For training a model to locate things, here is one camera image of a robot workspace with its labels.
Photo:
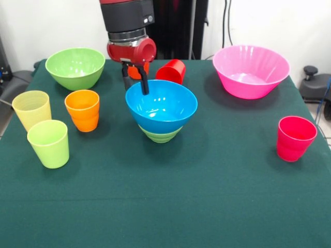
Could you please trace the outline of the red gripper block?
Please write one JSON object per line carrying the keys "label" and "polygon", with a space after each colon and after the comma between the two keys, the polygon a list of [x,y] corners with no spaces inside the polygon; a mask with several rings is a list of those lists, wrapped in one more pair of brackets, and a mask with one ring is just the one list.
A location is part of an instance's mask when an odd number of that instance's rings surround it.
{"label": "red gripper block", "polygon": [[[143,37],[136,41],[128,42],[109,41],[107,44],[108,55],[112,60],[117,62],[144,64],[145,62],[151,62],[155,59],[156,51],[156,45],[149,37]],[[137,66],[137,70],[141,76],[142,94],[148,95],[148,79],[144,66]],[[132,80],[128,75],[127,63],[122,63],[122,77],[124,80],[125,89],[128,90],[132,86]]]}

